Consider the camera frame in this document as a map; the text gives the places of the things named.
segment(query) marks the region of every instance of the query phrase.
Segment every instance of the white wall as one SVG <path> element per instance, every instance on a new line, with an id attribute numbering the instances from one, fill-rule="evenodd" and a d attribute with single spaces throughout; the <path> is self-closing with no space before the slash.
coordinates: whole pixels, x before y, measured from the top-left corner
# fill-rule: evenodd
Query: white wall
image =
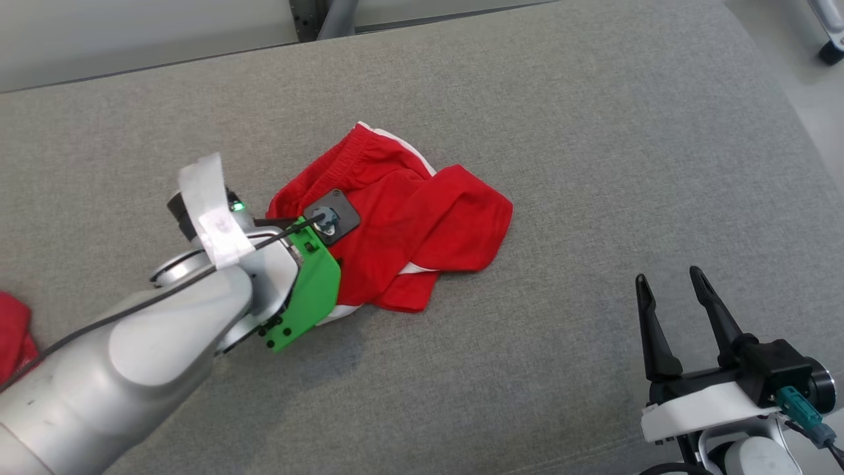
<path id="1" fill-rule="evenodd" d="M 355 24 L 523 3 L 360 0 Z M 0 91 L 291 42 L 288 0 L 0 0 Z"/>

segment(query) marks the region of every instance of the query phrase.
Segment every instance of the black cable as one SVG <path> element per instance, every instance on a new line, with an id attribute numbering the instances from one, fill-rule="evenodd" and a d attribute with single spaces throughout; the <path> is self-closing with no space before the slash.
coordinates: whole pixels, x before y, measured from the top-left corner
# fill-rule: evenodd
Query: black cable
<path id="1" fill-rule="evenodd" d="M 839 449 L 836 447 L 835 444 L 832 443 L 831 440 L 826 441 L 826 448 L 830 450 L 832 457 L 836 459 L 838 462 L 838 466 L 844 470 L 844 450 Z"/>
<path id="2" fill-rule="evenodd" d="M 661 463 L 648 468 L 639 475 L 663 475 L 664 473 L 671 472 L 686 472 L 689 475 L 712 475 L 712 472 L 706 470 L 704 467 L 681 462 Z"/>
<path id="3" fill-rule="evenodd" d="M 803 436 L 803 437 L 805 437 L 806 439 L 811 440 L 811 438 L 809 437 L 809 434 L 807 434 L 807 433 L 806 433 L 806 431 L 805 431 L 802 427 L 800 427 L 797 423 L 795 423 L 794 421 L 792 421 L 792 420 L 786 420 L 785 424 L 786 424 L 786 425 L 787 425 L 787 426 L 788 426 L 791 430 L 793 430 L 794 432 L 796 432 L 796 433 L 798 433 L 798 434 L 802 435 L 802 436 Z M 838 466 L 839 466 L 842 470 L 844 470 L 844 450 L 841 450 L 841 449 L 839 449 L 838 447 L 836 447 L 836 445 L 835 445 L 835 444 L 833 444 L 831 440 L 827 440 L 827 441 L 826 441 L 826 448 L 830 450 L 830 453 L 832 454 L 832 456 L 833 456 L 833 457 L 836 459 L 836 461 L 838 462 Z"/>
<path id="4" fill-rule="evenodd" d="M 287 229 L 280 232 L 279 234 L 276 234 L 275 236 L 273 236 L 271 238 L 264 239 L 260 243 L 256 244 L 255 250 L 257 251 L 259 249 L 266 248 L 268 245 L 275 243 L 279 239 L 286 238 L 287 236 L 289 236 L 290 234 L 293 234 L 294 232 L 299 232 L 302 229 L 305 229 L 306 227 L 312 225 L 313 223 L 320 221 L 324 217 L 325 217 L 324 214 L 319 214 L 319 215 L 313 216 L 311 219 L 304 220 L 303 222 L 301 222 L 299 224 L 294 224 L 293 226 L 288 227 Z M 98 328 L 112 324 L 112 323 L 118 321 L 119 319 L 122 319 L 122 318 L 127 317 L 131 314 L 139 312 L 139 311 L 149 307 L 150 305 L 155 305 L 156 303 L 161 302 L 165 298 L 172 297 L 174 294 L 177 294 L 178 292 L 185 290 L 186 288 L 188 288 L 188 287 L 192 286 L 193 284 L 201 281 L 205 277 L 210 276 L 211 274 L 213 274 L 216 271 L 217 271 L 216 267 L 213 267 L 213 266 L 208 267 L 205 270 L 203 270 L 202 272 L 196 274 L 195 276 L 193 276 L 190 279 L 184 281 L 183 283 L 181 283 L 181 284 L 179 284 L 175 287 L 172 287 L 169 290 L 166 290 L 166 291 L 164 291 L 164 292 L 162 292 L 162 293 L 160 293 L 160 294 L 158 294 L 154 297 L 151 297 L 147 300 L 144 300 L 141 303 L 133 305 L 132 307 L 127 308 L 126 310 L 122 310 L 120 312 L 117 312 L 116 314 L 105 317 L 104 319 L 97 320 L 94 323 L 92 323 L 91 325 L 84 326 L 84 327 L 80 328 L 79 330 L 76 330 L 75 332 L 71 333 L 70 335 L 65 336 L 61 340 L 56 341 L 55 343 L 50 345 L 46 350 L 41 352 L 41 354 L 39 354 L 37 358 L 35 358 L 32 361 L 30 361 L 29 363 L 27 363 L 23 368 L 19 369 L 15 374 L 12 374 L 12 376 L 8 379 L 8 381 L 6 381 L 2 385 L 0 385 L 0 393 L 3 393 L 8 388 L 12 387 L 12 385 L 14 383 L 16 383 L 24 375 L 29 373 L 29 371 L 32 368 L 41 364 L 41 362 L 43 362 L 48 356 L 50 356 L 53 353 L 61 350 L 63 347 L 65 347 L 71 341 L 76 340 L 80 336 L 85 335 L 87 333 L 90 333 L 91 331 L 94 331 Z"/>
<path id="5" fill-rule="evenodd" d="M 797 423 L 795 423 L 793 420 L 787 419 L 787 420 L 786 420 L 786 425 L 787 425 L 787 426 L 788 426 L 791 430 L 793 430 L 794 432 L 796 432 L 796 433 L 798 433 L 798 434 L 802 435 L 802 436 L 803 436 L 803 437 L 805 437 L 806 439 L 811 440 L 811 438 L 809 437 L 809 434 L 806 434 L 806 431 L 805 431 L 805 430 L 803 430 L 803 428 L 802 428 L 802 427 L 800 427 L 800 426 L 799 426 Z"/>

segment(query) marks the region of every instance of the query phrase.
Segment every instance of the gray fabric surface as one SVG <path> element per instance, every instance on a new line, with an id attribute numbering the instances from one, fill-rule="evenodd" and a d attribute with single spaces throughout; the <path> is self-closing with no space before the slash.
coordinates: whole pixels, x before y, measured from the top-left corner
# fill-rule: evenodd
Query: gray fabric surface
<path id="1" fill-rule="evenodd" d="M 0 288 L 49 344 L 187 248 L 180 167 L 220 151 L 262 210 L 363 120 L 513 201 L 495 263 L 422 314 L 248 341 L 109 474 L 674 460 L 639 429 L 639 272 L 687 370 L 717 355 L 696 264 L 745 330 L 844 376 L 844 202 L 757 55 L 717 1 L 568 0 L 0 96 Z"/>

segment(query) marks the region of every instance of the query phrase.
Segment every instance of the red fabric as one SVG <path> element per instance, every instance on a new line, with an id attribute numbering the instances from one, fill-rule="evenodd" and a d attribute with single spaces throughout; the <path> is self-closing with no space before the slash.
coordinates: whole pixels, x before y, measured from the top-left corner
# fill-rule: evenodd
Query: red fabric
<path id="1" fill-rule="evenodd" d="M 267 218 L 301 216 L 332 189 L 342 190 L 360 226 L 330 248 L 342 260 L 339 305 L 372 302 L 419 312 L 439 272 L 398 275 L 408 262 L 426 269 L 478 271 L 492 262 L 513 206 L 463 167 L 431 176 L 394 139 L 358 124 L 270 203 Z"/>
<path id="2" fill-rule="evenodd" d="M 29 325 L 30 310 L 26 305 L 0 292 L 0 383 L 38 356 Z"/>

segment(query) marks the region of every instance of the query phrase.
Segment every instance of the white tape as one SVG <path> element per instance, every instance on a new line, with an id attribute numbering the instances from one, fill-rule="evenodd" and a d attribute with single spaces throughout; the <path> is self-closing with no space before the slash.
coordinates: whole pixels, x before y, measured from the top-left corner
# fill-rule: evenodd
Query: white tape
<path id="1" fill-rule="evenodd" d="M 217 269 L 237 264 L 255 250 L 229 210 L 219 153 L 182 168 L 179 189 L 199 241 Z"/>

